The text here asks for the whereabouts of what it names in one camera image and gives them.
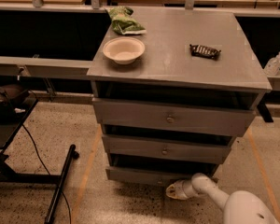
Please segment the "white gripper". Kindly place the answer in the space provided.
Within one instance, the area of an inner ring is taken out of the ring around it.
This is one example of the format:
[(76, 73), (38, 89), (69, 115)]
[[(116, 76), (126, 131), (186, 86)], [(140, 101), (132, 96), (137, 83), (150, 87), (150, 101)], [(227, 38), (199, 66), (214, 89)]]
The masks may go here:
[(175, 200), (187, 200), (196, 197), (198, 192), (193, 188), (190, 180), (178, 180), (167, 187), (166, 195)]

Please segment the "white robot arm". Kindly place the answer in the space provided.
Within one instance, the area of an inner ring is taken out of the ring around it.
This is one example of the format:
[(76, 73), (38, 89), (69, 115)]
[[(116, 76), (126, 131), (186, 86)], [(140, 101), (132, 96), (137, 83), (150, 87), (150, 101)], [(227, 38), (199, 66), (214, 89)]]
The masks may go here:
[(166, 195), (176, 200), (204, 194), (222, 211), (223, 224), (280, 224), (258, 196), (244, 190), (227, 194), (215, 181), (201, 173), (191, 179), (177, 180), (166, 189)]

